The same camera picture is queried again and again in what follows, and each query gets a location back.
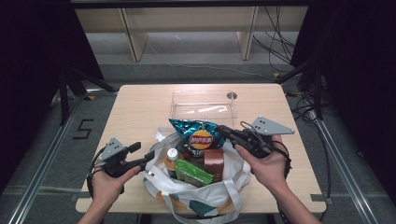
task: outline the label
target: label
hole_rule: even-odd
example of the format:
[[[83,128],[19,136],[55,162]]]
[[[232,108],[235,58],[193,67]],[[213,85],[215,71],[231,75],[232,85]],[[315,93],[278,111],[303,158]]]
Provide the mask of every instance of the label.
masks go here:
[[[205,149],[212,144],[213,136],[206,130],[198,130],[190,137],[190,145],[196,149]]]

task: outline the strap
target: strap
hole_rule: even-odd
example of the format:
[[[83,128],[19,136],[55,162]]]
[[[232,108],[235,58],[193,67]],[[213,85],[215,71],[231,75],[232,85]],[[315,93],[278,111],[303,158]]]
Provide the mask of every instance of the strap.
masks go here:
[[[223,215],[223,216],[218,216],[218,217],[205,218],[205,219],[189,219],[189,218],[181,217],[175,213],[175,207],[172,204],[172,200],[169,196],[169,193],[162,192],[162,196],[166,202],[166,205],[168,206],[168,208],[171,210],[174,217],[179,222],[187,223],[187,224],[228,223],[228,222],[231,222],[238,218],[239,214],[241,213],[241,209],[242,209],[242,201],[241,201],[241,198],[239,197],[239,192],[236,189],[232,180],[225,180],[225,181],[223,181],[223,184],[225,185],[225,187],[230,195],[230,198],[233,201],[233,206],[235,207],[235,211],[233,211],[229,214]]]
[[[280,154],[282,154],[285,157],[285,178],[286,178],[286,177],[288,177],[288,174],[289,174],[290,169],[291,169],[291,158],[290,158],[289,151],[286,148],[286,146],[283,145],[283,143],[278,142],[278,141],[273,141],[273,142],[274,143],[279,143],[280,145],[282,145],[286,149],[286,152],[284,152],[283,150],[280,150],[277,147],[268,146],[271,150],[279,152]]]
[[[90,193],[91,198],[93,198],[92,174],[88,174],[86,179],[87,179],[88,192]]]
[[[161,142],[163,139],[166,138],[165,136],[163,136],[163,133],[166,133],[166,132],[174,132],[174,131],[175,131],[175,129],[174,129],[174,128],[171,128],[171,127],[160,127],[160,128],[158,128],[157,133],[155,134],[155,138],[156,138],[159,142]]]

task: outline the handheld controller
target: handheld controller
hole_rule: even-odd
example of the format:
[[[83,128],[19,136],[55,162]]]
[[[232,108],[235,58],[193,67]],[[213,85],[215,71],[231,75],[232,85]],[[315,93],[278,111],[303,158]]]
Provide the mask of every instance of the handheld controller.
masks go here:
[[[262,116],[257,117],[252,124],[247,124],[242,121],[241,125],[245,128],[242,131],[231,129],[225,125],[218,125],[217,131],[223,137],[229,139],[233,144],[233,147],[235,145],[240,145],[256,158],[265,158],[273,151],[281,153],[286,160],[286,178],[291,168],[289,152],[284,152],[274,147],[272,136],[275,134],[293,134],[295,131]]]
[[[136,142],[129,147],[124,146],[121,142],[119,142],[116,138],[111,138],[108,144],[99,150],[96,154],[95,158],[92,161],[90,172],[87,174],[87,186],[88,190],[93,196],[92,191],[92,177],[93,177],[93,168],[102,167],[102,169],[111,177],[120,177],[124,175],[128,170],[140,166],[140,170],[146,170],[147,162],[154,159],[155,152],[150,151],[145,155],[143,159],[135,160],[135,161],[126,161],[126,157],[128,153],[133,153],[141,148],[141,143]]]

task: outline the chip bag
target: chip bag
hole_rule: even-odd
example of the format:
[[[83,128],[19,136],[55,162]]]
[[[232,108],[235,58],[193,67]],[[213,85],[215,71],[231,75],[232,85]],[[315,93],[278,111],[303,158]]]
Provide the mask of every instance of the chip bag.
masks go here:
[[[202,120],[169,119],[181,138],[177,150],[186,160],[200,161],[205,149],[221,148],[225,138],[216,131],[217,124]]]

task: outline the bag handle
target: bag handle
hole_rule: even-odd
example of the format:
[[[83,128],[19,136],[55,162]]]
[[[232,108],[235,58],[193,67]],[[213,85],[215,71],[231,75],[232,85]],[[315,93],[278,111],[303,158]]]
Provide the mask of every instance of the bag handle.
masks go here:
[[[241,198],[239,197],[238,189],[235,187],[235,184],[233,183],[232,180],[224,180],[223,183],[228,193],[230,194],[230,198],[233,201],[233,206],[235,207],[235,211],[219,217],[212,217],[206,219],[189,219],[189,218],[181,217],[175,213],[175,207],[172,204],[172,200],[169,196],[169,193],[162,192],[162,196],[166,202],[166,205],[172,211],[172,214],[179,222],[187,223],[187,224],[227,223],[236,220],[238,218],[242,210],[242,201]]]
[[[157,141],[161,142],[163,139],[165,139],[166,137],[163,136],[163,133],[166,132],[175,132],[175,128],[172,127],[160,127],[157,130],[157,133],[155,134],[155,138],[157,139]]]

